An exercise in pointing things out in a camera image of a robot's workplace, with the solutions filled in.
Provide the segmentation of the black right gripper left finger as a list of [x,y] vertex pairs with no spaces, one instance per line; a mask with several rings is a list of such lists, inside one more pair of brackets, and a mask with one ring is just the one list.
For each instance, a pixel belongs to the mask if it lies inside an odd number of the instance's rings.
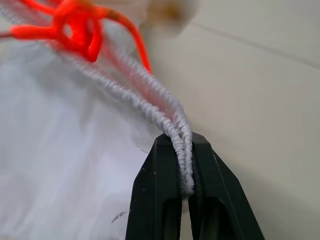
[[171,139],[158,136],[132,187],[125,240],[180,240],[180,171]]

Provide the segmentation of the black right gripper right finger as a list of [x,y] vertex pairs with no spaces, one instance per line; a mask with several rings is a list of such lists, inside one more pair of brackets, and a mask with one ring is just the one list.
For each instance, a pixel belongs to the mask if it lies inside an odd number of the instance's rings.
[[239,180],[198,133],[192,136],[192,167],[193,240],[265,240]]

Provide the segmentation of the white cloth garment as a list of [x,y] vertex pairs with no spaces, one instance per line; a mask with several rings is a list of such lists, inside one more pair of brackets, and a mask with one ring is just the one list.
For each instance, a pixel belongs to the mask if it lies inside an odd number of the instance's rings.
[[43,41],[0,40],[0,240],[124,240],[133,181],[156,134],[194,193],[181,104],[104,21],[97,63]]

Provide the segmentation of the blurry beige brown object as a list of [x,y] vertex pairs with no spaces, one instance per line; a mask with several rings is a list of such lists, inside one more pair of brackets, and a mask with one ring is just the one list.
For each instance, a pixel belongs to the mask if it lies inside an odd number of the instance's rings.
[[148,0],[142,30],[178,36],[196,15],[202,0]]

